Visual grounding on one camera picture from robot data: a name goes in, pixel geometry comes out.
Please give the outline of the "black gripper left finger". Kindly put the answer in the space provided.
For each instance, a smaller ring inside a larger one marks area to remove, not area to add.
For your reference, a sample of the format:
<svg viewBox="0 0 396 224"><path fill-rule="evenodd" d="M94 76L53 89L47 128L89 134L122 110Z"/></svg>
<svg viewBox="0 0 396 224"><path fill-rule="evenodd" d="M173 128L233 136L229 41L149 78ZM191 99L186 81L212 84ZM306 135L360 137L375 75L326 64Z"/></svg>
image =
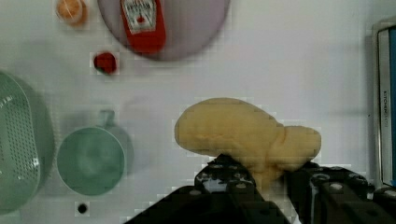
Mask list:
<svg viewBox="0 0 396 224"><path fill-rule="evenodd" d="M290 224L248 169L219 155L194 178L124 224Z"/></svg>

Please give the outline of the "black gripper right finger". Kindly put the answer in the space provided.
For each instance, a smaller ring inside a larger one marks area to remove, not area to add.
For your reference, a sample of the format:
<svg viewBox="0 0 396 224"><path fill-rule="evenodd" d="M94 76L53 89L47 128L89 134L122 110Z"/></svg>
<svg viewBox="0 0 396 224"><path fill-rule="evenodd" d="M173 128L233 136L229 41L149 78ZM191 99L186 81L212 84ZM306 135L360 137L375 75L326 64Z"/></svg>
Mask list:
<svg viewBox="0 0 396 224"><path fill-rule="evenodd" d="M311 161L285 180L302 224L396 224L394 187L377 188L346 168Z"/></svg>

